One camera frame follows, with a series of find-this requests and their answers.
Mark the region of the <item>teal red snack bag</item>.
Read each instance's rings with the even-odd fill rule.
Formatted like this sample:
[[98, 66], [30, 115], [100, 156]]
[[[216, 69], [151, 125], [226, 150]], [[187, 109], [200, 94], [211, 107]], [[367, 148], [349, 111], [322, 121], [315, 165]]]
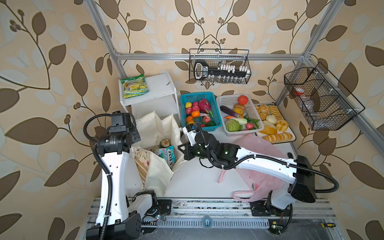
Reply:
[[173, 146], [170, 146], [168, 148], [150, 149], [150, 151], [153, 152], [158, 157], [164, 159], [171, 169], [175, 165], [177, 159], [176, 159], [175, 150]]

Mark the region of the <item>pink dragon fruit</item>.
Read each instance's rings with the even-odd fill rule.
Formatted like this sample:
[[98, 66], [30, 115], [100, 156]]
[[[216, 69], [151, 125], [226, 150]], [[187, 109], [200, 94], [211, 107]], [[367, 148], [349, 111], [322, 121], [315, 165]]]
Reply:
[[207, 99], [202, 99], [198, 102], [198, 106], [200, 108], [200, 111], [208, 114], [210, 117], [213, 117], [213, 111], [211, 104]]

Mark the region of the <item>green label can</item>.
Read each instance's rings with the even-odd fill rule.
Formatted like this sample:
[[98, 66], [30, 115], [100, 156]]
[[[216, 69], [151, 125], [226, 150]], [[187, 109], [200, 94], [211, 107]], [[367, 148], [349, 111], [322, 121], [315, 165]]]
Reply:
[[160, 142], [160, 148], [168, 148], [171, 146], [171, 142], [168, 139], [163, 139]]

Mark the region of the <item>teal plastic fruit basket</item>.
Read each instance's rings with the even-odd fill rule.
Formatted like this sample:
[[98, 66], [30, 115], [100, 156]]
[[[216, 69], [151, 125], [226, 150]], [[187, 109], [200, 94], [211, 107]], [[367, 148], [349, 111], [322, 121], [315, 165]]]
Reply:
[[[198, 106], [198, 102], [202, 99], [207, 99], [211, 104], [213, 117], [210, 117], [208, 114], [200, 111]], [[203, 128], [204, 131], [213, 132], [217, 128], [222, 126], [222, 120], [220, 118], [220, 110], [216, 103], [216, 98], [212, 92], [199, 92], [199, 93], [187, 93], [183, 94], [180, 97], [181, 101], [181, 121], [182, 127], [186, 127], [189, 124], [196, 124]], [[185, 105], [187, 102], [193, 104], [191, 109], [186, 109]], [[200, 111], [200, 116], [197, 118], [193, 118], [191, 116], [192, 111]], [[207, 127], [206, 123], [209, 121], [214, 121], [216, 126]]]

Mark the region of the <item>cream canvas tote bag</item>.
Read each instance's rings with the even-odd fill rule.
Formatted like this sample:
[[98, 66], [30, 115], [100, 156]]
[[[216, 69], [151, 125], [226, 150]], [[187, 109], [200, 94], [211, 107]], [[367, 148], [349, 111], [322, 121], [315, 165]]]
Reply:
[[153, 190], [159, 197], [167, 195], [174, 172], [185, 160], [178, 150], [181, 131], [173, 115], [161, 119], [155, 112], [136, 120], [141, 140], [132, 147], [143, 190]]

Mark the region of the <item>pink plastic grocery bag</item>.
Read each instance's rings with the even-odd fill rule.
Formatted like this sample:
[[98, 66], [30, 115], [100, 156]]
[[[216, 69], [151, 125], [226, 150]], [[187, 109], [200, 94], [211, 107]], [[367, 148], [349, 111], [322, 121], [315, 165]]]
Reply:
[[256, 135], [241, 137], [235, 145], [241, 147], [237, 153], [239, 160], [248, 155], [251, 158], [234, 169], [249, 187], [248, 191], [233, 192], [234, 200], [255, 202], [271, 193], [271, 204], [278, 209], [284, 209], [297, 201], [289, 192], [297, 172], [297, 169], [289, 166], [294, 164], [293, 159], [285, 159], [278, 148]]

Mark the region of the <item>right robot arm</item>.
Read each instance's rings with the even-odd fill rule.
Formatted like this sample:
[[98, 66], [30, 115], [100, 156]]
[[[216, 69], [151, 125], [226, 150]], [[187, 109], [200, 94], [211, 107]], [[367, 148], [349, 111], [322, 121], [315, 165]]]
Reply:
[[195, 157], [208, 159], [212, 167], [228, 171], [250, 170], [284, 181], [284, 185], [270, 194], [268, 204], [284, 210], [295, 201], [314, 203], [317, 193], [333, 193], [339, 183], [333, 177], [312, 169], [307, 158], [276, 158], [252, 152], [235, 144], [220, 143], [199, 125], [189, 124], [183, 128], [188, 143], [178, 146], [189, 161]]

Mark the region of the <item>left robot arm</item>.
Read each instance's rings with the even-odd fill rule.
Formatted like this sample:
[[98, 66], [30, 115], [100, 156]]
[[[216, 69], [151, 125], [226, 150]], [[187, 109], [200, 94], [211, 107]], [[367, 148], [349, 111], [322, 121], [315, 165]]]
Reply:
[[[98, 139], [88, 133], [88, 125], [100, 117], [110, 117], [111, 126]], [[102, 192], [96, 223], [86, 232], [87, 240], [134, 240], [142, 233], [145, 217], [160, 215], [156, 193], [153, 190], [138, 192], [132, 203], [127, 197], [127, 169], [133, 164], [131, 146], [141, 140], [135, 117], [116, 111], [99, 114], [86, 121], [85, 137], [93, 143], [92, 153], [102, 173]]]

